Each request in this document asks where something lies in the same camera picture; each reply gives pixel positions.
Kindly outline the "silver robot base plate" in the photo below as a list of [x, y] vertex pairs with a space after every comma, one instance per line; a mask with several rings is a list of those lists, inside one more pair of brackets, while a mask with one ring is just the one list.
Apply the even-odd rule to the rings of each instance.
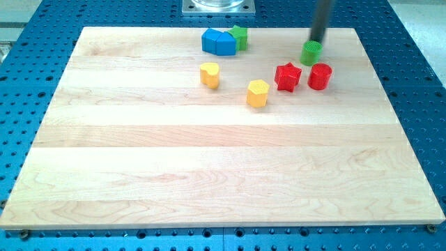
[[182, 0], [183, 16], [255, 16], [254, 0]]

